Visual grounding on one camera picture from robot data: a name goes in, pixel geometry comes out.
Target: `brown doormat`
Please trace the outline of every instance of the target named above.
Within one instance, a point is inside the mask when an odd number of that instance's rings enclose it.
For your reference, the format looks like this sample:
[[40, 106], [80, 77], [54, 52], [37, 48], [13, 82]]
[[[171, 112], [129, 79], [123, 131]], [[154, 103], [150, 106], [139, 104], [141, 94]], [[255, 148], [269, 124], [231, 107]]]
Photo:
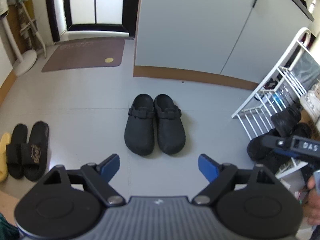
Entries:
[[42, 72], [72, 68], [117, 67], [121, 64], [124, 39], [106, 38], [61, 44]]

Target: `gray cabinet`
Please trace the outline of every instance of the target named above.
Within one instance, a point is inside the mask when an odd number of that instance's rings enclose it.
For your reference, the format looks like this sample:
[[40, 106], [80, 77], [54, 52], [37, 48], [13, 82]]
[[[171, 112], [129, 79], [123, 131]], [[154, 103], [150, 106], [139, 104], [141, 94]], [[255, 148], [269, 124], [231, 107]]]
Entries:
[[221, 74], [260, 83], [309, 23], [292, 0], [257, 0]]
[[141, 0], [135, 65], [219, 74], [254, 0]]

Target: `white logo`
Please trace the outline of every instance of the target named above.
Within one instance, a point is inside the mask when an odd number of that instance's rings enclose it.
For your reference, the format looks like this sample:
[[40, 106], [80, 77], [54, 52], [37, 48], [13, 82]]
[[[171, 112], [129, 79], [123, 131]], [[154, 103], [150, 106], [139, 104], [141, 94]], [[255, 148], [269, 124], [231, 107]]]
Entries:
[[307, 142], [304, 142], [303, 143], [303, 149], [308, 149], [308, 150], [310, 150], [310, 151], [314, 151], [314, 152], [316, 152], [317, 150], [318, 150], [318, 145], [313, 145], [313, 144], [308, 144]]
[[161, 205], [164, 201], [162, 199], [156, 200], [154, 203], [157, 205]]

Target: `frosted glass pane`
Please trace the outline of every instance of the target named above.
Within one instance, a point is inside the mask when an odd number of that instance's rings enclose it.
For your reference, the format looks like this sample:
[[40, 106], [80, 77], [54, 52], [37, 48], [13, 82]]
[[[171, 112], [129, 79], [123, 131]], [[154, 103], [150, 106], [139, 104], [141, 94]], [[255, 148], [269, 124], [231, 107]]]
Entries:
[[123, 0], [96, 0], [97, 23], [122, 24]]
[[70, 0], [72, 24], [95, 23], [94, 0]]

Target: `yellow slipper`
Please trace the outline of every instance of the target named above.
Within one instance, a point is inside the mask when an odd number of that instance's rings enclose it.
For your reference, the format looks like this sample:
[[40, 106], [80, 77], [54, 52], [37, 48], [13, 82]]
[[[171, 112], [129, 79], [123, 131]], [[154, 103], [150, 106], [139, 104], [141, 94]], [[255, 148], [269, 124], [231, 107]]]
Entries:
[[6, 132], [0, 140], [0, 182], [4, 181], [8, 176], [6, 146], [10, 143], [11, 134]]

